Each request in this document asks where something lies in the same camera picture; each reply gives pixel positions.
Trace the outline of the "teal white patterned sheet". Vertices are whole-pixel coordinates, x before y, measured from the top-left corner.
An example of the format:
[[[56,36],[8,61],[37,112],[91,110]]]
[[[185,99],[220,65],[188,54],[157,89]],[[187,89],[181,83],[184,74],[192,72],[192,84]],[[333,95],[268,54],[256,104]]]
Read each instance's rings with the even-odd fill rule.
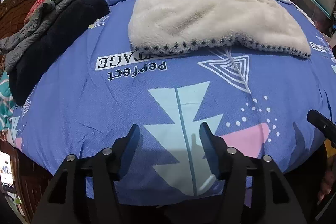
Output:
[[[1,131],[11,129],[11,117],[14,113],[15,102],[9,87],[9,76],[6,71],[3,72],[0,82],[0,118]]]

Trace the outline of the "carved brown wooden headboard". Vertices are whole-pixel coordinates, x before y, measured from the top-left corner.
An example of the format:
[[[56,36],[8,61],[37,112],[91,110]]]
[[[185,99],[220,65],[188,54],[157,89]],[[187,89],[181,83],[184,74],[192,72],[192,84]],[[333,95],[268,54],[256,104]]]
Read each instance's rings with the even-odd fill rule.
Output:
[[[0,39],[18,32],[36,0],[4,0],[0,10]]]

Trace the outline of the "folded grey quilted jacket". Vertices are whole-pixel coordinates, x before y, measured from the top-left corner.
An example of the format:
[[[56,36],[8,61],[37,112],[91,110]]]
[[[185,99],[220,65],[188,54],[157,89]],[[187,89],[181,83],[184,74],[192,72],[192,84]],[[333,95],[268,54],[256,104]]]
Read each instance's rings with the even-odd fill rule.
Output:
[[[4,67],[10,73],[25,51],[54,23],[57,17],[76,0],[45,0],[30,20],[15,34],[1,39],[1,54],[5,54]]]

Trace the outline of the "blue patterned duvet cover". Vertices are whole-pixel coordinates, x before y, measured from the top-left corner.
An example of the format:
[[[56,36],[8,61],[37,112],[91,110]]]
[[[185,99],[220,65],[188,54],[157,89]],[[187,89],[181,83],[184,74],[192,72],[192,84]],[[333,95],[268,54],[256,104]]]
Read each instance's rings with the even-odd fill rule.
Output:
[[[201,123],[247,156],[270,155],[282,171],[324,141],[306,118],[335,120],[335,58],[295,5],[285,4],[311,48],[307,60],[243,47],[184,57],[132,50],[136,0],[106,0],[88,28],[42,76],[13,116],[15,146],[55,173],[69,154],[95,155],[133,124],[140,141],[117,196],[128,205],[167,205],[219,194],[199,138]]]

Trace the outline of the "white fluffy fleece garment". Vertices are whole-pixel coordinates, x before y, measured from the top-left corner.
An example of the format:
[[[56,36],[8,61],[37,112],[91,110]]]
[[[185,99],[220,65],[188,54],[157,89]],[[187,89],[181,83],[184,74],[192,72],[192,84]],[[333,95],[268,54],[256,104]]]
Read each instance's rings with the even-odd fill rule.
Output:
[[[275,0],[137,0],[127,30],[132,47],[143,53],[183,55],[240,44],[311,55],[300,25]]]

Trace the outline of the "bright phone screen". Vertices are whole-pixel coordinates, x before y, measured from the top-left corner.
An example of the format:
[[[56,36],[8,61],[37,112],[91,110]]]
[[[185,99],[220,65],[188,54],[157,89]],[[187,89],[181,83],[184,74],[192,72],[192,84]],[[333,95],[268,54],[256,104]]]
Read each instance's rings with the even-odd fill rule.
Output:
[[[8,188],[14,188],[14,179],[11,168],[10,155],[0,152],[0,173],[2,185]]]

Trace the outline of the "folded dark navy garment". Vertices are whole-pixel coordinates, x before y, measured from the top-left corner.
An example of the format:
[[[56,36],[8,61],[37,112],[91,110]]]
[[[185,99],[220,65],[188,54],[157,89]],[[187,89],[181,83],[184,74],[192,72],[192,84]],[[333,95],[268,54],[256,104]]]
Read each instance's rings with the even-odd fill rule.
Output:
[[[9,75],[9,87],[14,102],[23,106],[35,85],[90,24],[109,14],[105,0],[72,2],[48,30],[25,50]]]

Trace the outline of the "clear bin with teal lid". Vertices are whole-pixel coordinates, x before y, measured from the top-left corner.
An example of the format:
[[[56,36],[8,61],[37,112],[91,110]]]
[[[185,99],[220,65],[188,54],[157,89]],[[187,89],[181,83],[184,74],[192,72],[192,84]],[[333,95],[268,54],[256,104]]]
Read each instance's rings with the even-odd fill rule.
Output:
[[[333,25],[331,15],[316,0],[291,0],[313,21],[313,24],[323,33],[330,36]]]

